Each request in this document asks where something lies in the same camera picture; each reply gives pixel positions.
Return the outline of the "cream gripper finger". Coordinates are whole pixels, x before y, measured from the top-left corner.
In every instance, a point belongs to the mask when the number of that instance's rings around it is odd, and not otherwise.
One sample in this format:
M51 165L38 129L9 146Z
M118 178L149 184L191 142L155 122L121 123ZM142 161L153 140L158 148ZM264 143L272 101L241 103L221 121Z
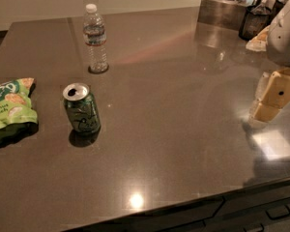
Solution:
M255 94L251 118L268 123L290 102L290 69L264 73Z

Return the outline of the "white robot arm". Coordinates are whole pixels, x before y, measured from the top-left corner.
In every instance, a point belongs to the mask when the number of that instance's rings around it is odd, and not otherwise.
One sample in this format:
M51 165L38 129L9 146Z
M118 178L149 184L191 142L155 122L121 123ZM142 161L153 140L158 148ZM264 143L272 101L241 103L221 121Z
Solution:
M280 69L259 79L249 111L249 121L257 124L269 123L290 102L290 0L270 24L266 50Z

